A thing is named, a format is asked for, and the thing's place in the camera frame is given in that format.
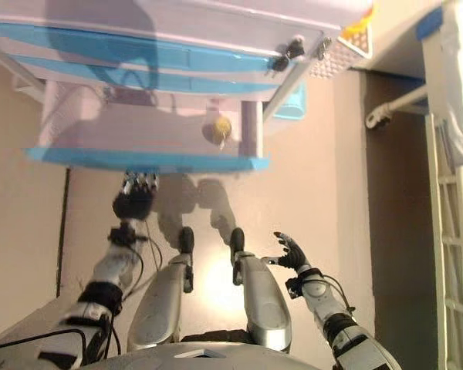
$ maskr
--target drawer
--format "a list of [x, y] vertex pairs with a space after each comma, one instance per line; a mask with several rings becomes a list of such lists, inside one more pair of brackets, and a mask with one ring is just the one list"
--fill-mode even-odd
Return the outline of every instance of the drawer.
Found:
[[0, 37], [108, 63], [196, 72], [266, 72], [271, 57], [125, 35], [0, 23]]
[[[34, 160], [143, 172], [231, 172], [267, 168], [262, 104], [48, 81]], [[220, 148], [210, 128], [231, 123]]]
[[134, 69], [94, 66], [79, 63], [11, 55], [27, 67], [38, 67], [32, 72], [39, 78], [56, 79], [49, 72], [76, 76], [115, 86], [135, 89], [156, 89], [168, 92], [235, 95], [274, 91], [278, 86], [266, 83], [219, 81], [171, 73], [148, 72]]

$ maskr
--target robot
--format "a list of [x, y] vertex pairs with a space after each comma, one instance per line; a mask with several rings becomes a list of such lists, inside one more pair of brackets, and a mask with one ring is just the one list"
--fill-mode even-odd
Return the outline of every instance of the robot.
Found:
[[[269, 270], [269, 265], [278, 265], [295, 271], [296, 276], [286, 282], [289, 295], [305, 299], [332, 349], [336, 363], [333, 369], [401, 369], [393, 356], [356, 323], [353, 308], [339, 283], [336, 286], [332, 282], [337, 283], [335, 279], [312, 267], [290, 236], [275, 233], [285, 255], [259, 259], [245, 251], [244, 234], [239, 228], [231, 234], [231, 264], [234, 284], [244, 286], [247, 331], [213, 331], [179, 339], [182, 292], [190, 293], [193, 289], [194, 235], [190, 227], [184, 227], [179, 237], [179, 255], [156, 272], [134, 315], [127, 353], [107, 358], [115, 316], [122, 303], [144, 287], [139, 284], [140, 276], [132, 284], [133, 271], [142, 262], [140, 251], [147, 242], [144, 221], [157, 196], [157, 186], [153, 174], [126, 173], [113, 202], [120, 225], [111, 229], [108, 251], [95, 266], [83, 293], [50, 333], [0, 345], [0, 349], [10, 348], [41, 338], [41, 350], [34, 362], [0, 362], [0, 368], [316, 370], [288, 355], [291, 319]], [[333, 290], [338, 290], [343, 303], [335, 298]], [[120, 348], [117, 336], [115, 340]]]

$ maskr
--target silver robot leg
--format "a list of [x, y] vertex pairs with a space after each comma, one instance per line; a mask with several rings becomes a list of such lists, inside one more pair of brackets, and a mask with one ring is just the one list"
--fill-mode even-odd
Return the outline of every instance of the silver robot leg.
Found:
[[244, 286], [248, 332], [257, 345], [288, 352], [292, 321], [285, 299], [268, 266], [244, 251], [244, 244], [242, 229], [234, 229], [230, 240], [233, 283]]
[[180, 254], [158, 271], [147, 288], [130, 325], [127, 350], [136, 351], [178, 341], [182, 291], [193, 288], [194, 235], [182, 229]]

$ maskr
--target blue trim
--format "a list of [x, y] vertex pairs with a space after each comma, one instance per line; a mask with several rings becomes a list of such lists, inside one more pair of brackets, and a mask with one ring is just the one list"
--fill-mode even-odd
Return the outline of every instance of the blue trim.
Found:
[[127, 62], [151, 68], [266, 72], [270, 63], [268, 57], [260, 55], [79, 29], [0, 23], [0, 36], [106, 62]]
[[96, 79], [111, 85], [139, 89], [157, 89], [180, 93], [241, 94], [276, 89], [278, 87], [278, 85], [266, 83], [218, 81], [215, 79], [170, 73], [62, 62], [31, 56], [11, 55], [11, 57], [19, 63], [43, 67], [51, 71], [83, 77], [85, 79]]
[[150, 173], [226, 173], [264, 170], [269, 166], [268, 158], [254, 157], [195, 156], [43, 146], [27, 149], [26, 152], [34, 160], [65, 166]]
[[300, 86], [292, 92], [292, 95], [286, 102], [279, 107], [274, 115], [275, 118], [287, 119], [290, 121], [299, 121], [306, 116], [306, 83], [302, 82]]
[[421, 41], [432, 35], [442, 26], [442, 7], [434, 9], [419, 21], [417, 25], [417, 40]]

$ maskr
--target cable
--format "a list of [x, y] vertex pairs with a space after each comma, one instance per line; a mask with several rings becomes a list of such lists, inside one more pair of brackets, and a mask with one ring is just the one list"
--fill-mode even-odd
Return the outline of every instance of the cable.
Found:
[[320, 280], [320, 279], [312, 279], [312, 280], [307, 280], [305, 281], [306, 283], [309, 283], [311, 281], [316, 281], [318, 283], [324, 283], [324, 284], [328, 284], [332, 289], [334, 289], [335, 291], [338, 292], [338, 294], [340, 295], [340, 297], [343, 299], [343, 303], [345, 304], [346, 306], [346, 310], [349, 312], [349, 313], [352, 313], [353, 311], [355, 311], [355, 307], [352, 307], [350, 305], [350, 303], [348, 302], [348, 299], [346, 299], [346, 295], [335, 285], [333, 284], [331, 281], [326, 281], [326, 280]]
[[106, 340], [106, 347], [105, 347], [105, 355], [103, 358], [106, 360], [108, 358], [108, 351], [110, 350], [110, 342], [111, 342], [111, 335], [114, 330], [114, 324], [115, 324], [115, 314], [111, 314], [111, 322], [110, 322], [110, 331], [108, 331], [108, 339]]
[[[324, 277], [325, 277], [325, 278], [328, 278], [328, 279], [330, 279], [330, 280], [332, 280], [332, 281], [334, 281], [334, 282], [338, 285], [338, 287], [339, 287], [340, 290], [341, 290], [342, 297], [344, 298], [344, 301], [345, 301], [345, 303], [347, 304], [347, 303], [348, 303], [348, 298], [346, 297], [345, 291], [343, 290], [343, 286], [340, 284], [340, 282], [339, 282], [337, 279], [335, 279], [334, 277], [329, 276], [329, 275], [324, 275]], [[347, 309], [348, 312], [351, 313], [351, 314], [355, 311], [355, 307], [352, 306], [351, 304], [348, 304], [347, 307], [346, 307], [346, 309]]]
[[144, 283], [140, 284], [137, 288], [134, 288], [131, 292], [130, 295], [136, 294], [138, 291], [143, 289], [146, 285], [148, 285], [152, 280], [154, 279], [154, 275], [149, 277]]
[[33, 337], [19, 339], [18, 341], [9, 341], [7, 343], [2, 343], [0, 345], [0, 348], [11, 347], [13, 345], [20, 345], [22, 343], [27, 343], [28, 341], [37, 341], [38, 339], [43, 339], [43, 338], [53, 337], [55, 335], [68, 334], [68, 333], [77, 333], [77, 334], [80, 335], [82, 345], [83, 345], [83, 362], [85, 362], [87, 360], [87, 357], [86, 357], [86, 334], [84, 334], [84, 331], [82, 331], [80, 329], [65, 329], [65, 330], [52, 331], [52, 332], [46, 333], [46, 334], [35, 335]]
[[132, 286], [132, 288], [129, 290], [129, 292], [127, 293], [127, 295], [125, 296], [125, 298], [122, 300], [122, 302], [125, 302], [125, 300], [131, 296], [133, 294], [133, 290], [137, 288], [137, 285], [139, 284], [140, 282], [140, 279], [142, 278], [142, 274], [144, 273], [144, 260], [142, 258], [142, 256], [137, 253], [136, 250], [130, 248], [130, 250], [137, 256], [137, 258], [139, 258], [139, 261], [140, 261], [140, 272], [139, 272], [139, 276], [137, 277], [137, 280], [135, 282], [135, 284]]
[[115, 337], [115, 342], [117, 343], [117, 354], [120, 356], [122, 355], [122, 346], [120, 345], [120, 339], [118, 338], [117, 331], [115, 330], [115, 326], [112, 328], [113, 336]]
[[346, 297], [345, 291], [343, 290], [343, 287], [341, 286], [340, 282], [337, 279], [335, 279], [332, 276], [326, 275], [326, 274], [324, 274], [324, 277], [334, 281], [336, 285], [338, 285], [338, 287], [340, 288], [341, 292], [343, 293], [343, 296]]
[[[154, 261], [154, 266], [156, 267], [156, 271], [159, 271], [161, 267], [163, 266], [163, 254], [161, 253], [161, 248], [157, 243], [153, 240], [153, 238], [150, 235], [149, 232], [149, 225], [147, 224], [147, 219], [145, 220], [146, 224], [146, 232], [147, 232], [147, 239], [149, 240], [149, 245], [151, 248], [151, 252], [153, 254], [153, 261]], [[154, 247], [156, 247], [158, 254], [160, 255], [160, 263], [159, 265], [156, 263], [156, 256], [154, 255]]]

